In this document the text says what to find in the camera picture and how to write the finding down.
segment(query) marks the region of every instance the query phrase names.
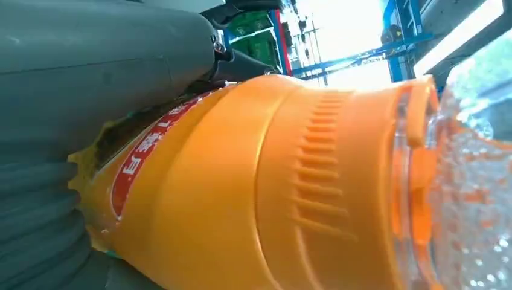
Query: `bright light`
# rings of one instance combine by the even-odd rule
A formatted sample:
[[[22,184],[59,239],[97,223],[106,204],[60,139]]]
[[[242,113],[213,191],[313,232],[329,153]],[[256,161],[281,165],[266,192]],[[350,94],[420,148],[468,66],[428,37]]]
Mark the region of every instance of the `bright light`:
[[[416,65],[416,77],[426,74],[457,48],[468,42],[473,36],[493,23],[504,12],[502,0],[487,0],[470,16],[463,20],[450,34],[430,50]]]

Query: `orange plastic bottle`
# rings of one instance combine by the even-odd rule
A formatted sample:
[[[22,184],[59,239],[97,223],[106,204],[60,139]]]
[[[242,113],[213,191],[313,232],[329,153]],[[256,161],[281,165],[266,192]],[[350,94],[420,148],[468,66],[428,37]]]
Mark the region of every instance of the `orange plastic bottle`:
[[[83,186],[82,208],[167,289],[434,289],[411,278],[407,247],[430,261],[436,109],[430,78],[354,92],[259,77],[156,121]]]

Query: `gray machine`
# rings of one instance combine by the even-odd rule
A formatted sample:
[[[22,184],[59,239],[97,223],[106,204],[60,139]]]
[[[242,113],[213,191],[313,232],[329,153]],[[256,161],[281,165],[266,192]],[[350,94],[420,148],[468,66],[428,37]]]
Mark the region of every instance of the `gray machine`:
[[[225,0],[144,0],[143,2],[149,6],[195,13],[226,4]]]
[[[219,73],[235,55],[197,13],[0,0],[0,289],[159,289],[91,250],[67,156],[106,121],[239,75]]]

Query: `transparent plastic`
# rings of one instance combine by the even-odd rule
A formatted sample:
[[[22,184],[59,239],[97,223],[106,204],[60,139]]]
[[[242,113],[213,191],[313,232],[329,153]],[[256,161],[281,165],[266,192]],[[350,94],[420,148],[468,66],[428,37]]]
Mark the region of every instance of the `transparent plastic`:
[[[445,290],[512,289],[512,31],[453,69],[435,127],[437,277]]]
[[[452,70],[423,147],[407,141],[411,97],[398,107],[390,200],[403,289],[512,289],[512,30]]]

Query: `label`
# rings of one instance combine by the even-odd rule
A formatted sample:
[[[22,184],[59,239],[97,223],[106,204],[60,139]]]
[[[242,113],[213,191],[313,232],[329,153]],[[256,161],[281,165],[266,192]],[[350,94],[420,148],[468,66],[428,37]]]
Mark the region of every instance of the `label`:
[[[112,209],[118,219],[121,219],[124,205],[133,181],[141,170],[146,159],[156,148],[158,142],[176,122],[194,107],[202,97],[186,102],[165,114],[142,136],[132,149],[123,165],[119,169],[112,185],[110,201]]]

